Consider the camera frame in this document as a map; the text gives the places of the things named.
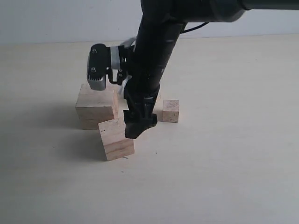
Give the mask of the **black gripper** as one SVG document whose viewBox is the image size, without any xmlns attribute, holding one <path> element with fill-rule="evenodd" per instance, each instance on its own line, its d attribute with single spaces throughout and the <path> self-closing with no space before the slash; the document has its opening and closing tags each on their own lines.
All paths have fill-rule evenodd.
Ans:
<svg viewBox="0 0 299 224">
<path fill-rule="evenodd" d="M 124 110 L 125 137 L 138 138 L 148 127 L 157 125 L 157 115 L 153 113 L 160 88 L 152 92 L 124 90 L 128 109 Z"/>
</svg>

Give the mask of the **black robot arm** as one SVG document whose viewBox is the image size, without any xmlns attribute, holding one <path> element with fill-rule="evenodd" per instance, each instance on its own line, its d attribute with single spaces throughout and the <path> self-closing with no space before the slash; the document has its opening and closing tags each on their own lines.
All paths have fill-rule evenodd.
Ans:
<svg viewBox="0 0 299 224">
<path fill-rule="evenodd" d="M 124 87 L 125 136 L 139 137 L 157 124 L 153 113 L 160 80 L 187 23 L 234 22 L 252 9 L 297 10 L 296 0 L 143 0 L 142 19 L 128 56 Z"/>
</svg>

